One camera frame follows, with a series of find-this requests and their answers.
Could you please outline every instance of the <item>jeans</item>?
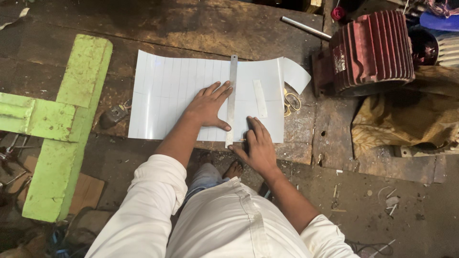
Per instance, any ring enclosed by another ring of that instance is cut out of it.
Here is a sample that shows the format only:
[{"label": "jeans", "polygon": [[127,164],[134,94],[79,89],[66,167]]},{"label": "jeans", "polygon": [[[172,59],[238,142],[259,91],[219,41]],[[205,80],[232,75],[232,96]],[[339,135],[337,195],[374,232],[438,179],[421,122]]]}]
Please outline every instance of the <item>jeans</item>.
[{"label": "jeans", "polygon": [[196,193],[207,188],[218,186],[229,180],[230,178],[222,179],[222,176],[214,165],[211,163],[204,163],[193,176],[193,182],[186,192],[182,207],[184,207],[186,202]]}]

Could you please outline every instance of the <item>metal ruler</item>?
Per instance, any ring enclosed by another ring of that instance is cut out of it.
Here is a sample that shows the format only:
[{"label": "metal ruler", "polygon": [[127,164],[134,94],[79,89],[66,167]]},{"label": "metal ruler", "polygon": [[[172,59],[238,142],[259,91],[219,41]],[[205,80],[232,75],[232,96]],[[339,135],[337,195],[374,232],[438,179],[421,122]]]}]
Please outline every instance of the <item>metal ruler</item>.
[{"label": "metal ruler", "polygon": [[231,87],[233,87],[233,92],[228,97],[228,109],[226,113],[226,122],[231,126],[231,131],[226,132],[226,141],[225,141],[225,148],[228,148],[228,145],[233,144],[233,137],[234,137],[234,107],[236,102],[236,77],[237,77],[237,56],[231,55],[231,63],[229,66],[229,82],[231,83]]}]

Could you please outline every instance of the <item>green painted wood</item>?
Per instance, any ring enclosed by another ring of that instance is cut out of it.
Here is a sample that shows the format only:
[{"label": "green painted wood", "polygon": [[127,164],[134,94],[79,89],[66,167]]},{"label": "green painted wood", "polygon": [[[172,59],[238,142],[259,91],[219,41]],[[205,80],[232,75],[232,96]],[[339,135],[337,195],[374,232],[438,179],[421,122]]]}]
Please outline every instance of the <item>green painted wood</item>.
[{"label": "green painted wood", "polygon": [[78,142],[43,141],[22,210],[24,217],[54,222],[67,216],[112,48],[107,39],[76,36],[56,102],[85,108],[76,111],[75,132],[70,133]]},{"label": "green painted wood", "polygon": [[0,93],[0,130],[77,142],[81,126],[75,118],[87,108]]}]

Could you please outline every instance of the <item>scissors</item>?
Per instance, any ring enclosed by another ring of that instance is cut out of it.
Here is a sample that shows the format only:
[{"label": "scissors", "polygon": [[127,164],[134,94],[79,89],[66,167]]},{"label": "scissors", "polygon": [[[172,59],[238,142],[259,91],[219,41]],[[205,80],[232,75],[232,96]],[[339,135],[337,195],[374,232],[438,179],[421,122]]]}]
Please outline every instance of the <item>scissors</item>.
[{"label": "scissors", "polygon": [[[299,107],[298,107],[298,108],[295,107],[294,105],[292,105],[292,104],[290,103],[290,101],[287,99],[287,96],[288,96],[288,95],[292,95],[292,96],[296,99],[296,101],[298,101],[298,104],[299,104]],[[301,108],[301,101],[300,101],[300,99],[299,99],[295,94],[293,94],[293,93],[288,93],[287,90],[284,88],[284,97],[285,97],[285,99],[284,99],[284,106],[286,107],[286,109],[284,108],[284,109],[285,109],[284,117],[290,116],[290,114],[291,114],[290,108],[293,108],[295,111],[300,110],[300,108]]]}]

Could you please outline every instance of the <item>finger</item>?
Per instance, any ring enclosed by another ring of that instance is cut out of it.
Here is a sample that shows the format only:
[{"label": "finger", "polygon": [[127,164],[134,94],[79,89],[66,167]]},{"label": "finger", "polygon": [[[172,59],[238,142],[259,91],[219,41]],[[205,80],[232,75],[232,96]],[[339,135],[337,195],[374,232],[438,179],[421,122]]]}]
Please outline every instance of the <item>finger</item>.
[{"label": "finger", "polygon": [[226,89],[230,86],[230,81],[226,81],[220,88],[218,88],[212,95],[215,95],[215,98],[218,98]]},{"label": "finger", "polygon": [[236,155],[238,155],[245,163],[248,164],[249,156],[247,153],[239,146],[236,145],[228,145],[228,149],[232,150]]},{"label": "finger", "polygon": [[257,138],[253,130],[247,131],[246,138],[247,138],[247,143],[249,144],[249,147],[257,142]]},{"label": "finger", "polygon": [[255,132],[255,136],[257,137],[257,140],[260,140],[261,138],[264,137],[260,124],[254,118],[252,117],[248,117],[248,118],[249,118],[249,122],[252,124],[253,131]]},{"label": "finger", "polygon": [[227,122],[225,122],[225,121],[223,121],[221,119],[218,119],[218,118],[217,118],[217,121],[215,122],[215,126],[220,128],[220,129],[223,129],[225,131],[230,131],[231,130],[231,126]]},{"label": "finger", "polygon": [[225,102],[225,100],[231,95],[232,92],[233,92],[233,87],[229,87],[217,98],[217,100],[222,102],[223,104],[223,102]]},{"label": "finger", "polygon": [[207,87],[207,90],[204,92],[204,96],[210,96],[212,92],[220,86],[220,82],[216,82],[209,87]]},{"label": "finger", "polygon": [[271,135],[269,134],[268,129],[266,129],[264,124],[257,117],[255,117],[255,120],[258,122],[258,124],[260,124],[260,127],[261,127],[261,130],[263,131],[264,137],[266,137],[266,138],[269,137],[269,139],[271,139]]},{"label": "finger", "polygon": [[198,91],[198,94],[196,94],[195,98],[196,97],[200,97],[204,94],[204,92],[206,91],[207,88],[202,88],[200,91]]}]

